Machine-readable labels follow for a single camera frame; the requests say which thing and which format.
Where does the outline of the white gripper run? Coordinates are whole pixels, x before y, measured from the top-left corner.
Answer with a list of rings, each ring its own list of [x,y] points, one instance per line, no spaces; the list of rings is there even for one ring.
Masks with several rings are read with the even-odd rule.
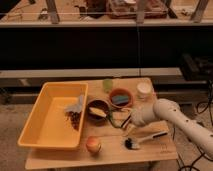
[[[157,120],[152,105],[137,107],[134,109],[127,107],[120,110],[122,112],[131,113],[131,122],[134,124],[129,124],[126,127],[123,132],[123,136],[128,136],[136,128],[136,126],[142,127]]]

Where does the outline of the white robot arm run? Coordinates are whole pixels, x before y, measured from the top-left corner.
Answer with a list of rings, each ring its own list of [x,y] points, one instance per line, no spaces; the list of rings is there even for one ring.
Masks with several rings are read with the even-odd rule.
[[[176,102],[168,99],[160,98],[153,103],[132,108],[130,110],[130,123],[125,135],[129,135],[136,128],[160,120],[168,121],[177,126],[191,141],[213,158],[213,132],[188,118]]]

